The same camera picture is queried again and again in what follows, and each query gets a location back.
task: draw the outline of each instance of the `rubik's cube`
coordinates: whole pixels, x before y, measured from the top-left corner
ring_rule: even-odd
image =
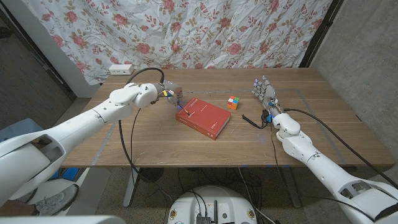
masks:
[[[238,106],[239,98],[235,96],[231,96],[228,100],[228,108],[232,110],[236,110]]]

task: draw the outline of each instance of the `power strip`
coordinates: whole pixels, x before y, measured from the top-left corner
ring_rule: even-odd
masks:
[[[109,68],[111,75],[131,75],[134,67],[130,65],[112,65]]]

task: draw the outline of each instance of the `white fabric backdrop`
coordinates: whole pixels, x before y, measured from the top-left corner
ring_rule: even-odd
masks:
[[[297,67],[331,0],[23,0],[90,85],[138,68]]]

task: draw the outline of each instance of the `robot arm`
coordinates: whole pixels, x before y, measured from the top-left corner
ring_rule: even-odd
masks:
[[[114,90],[98,106],[62,124],[0,142],[0,206],[48,180],[79,144],[108,123],[130,116],[132,104],[144,108],[164,94],[169,102],[177,104],[182,99],[182,88],[167,81],[129,83]]]
[[[274,88],[264,76],[263,80],[264,83],[256,80],[252,93],[262,101],[272,124],[279,129],[276,136],[284,151],[305,164],[335,199],[364,211],[376,223],[396,223],[398,190],[382,182],[352,176],[322,154],[301,131],[298,122],[284,113]],[[339,206],[353,223],[373,223],[361,212],[342,203]]]

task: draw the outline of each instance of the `book cover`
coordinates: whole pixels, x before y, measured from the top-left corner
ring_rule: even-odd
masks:
[[[175,114],[175,119],[212,140],[216,140],[231,116],[231,112],[196,97],[193,97],[183,108],[190,115],[181,109]]]

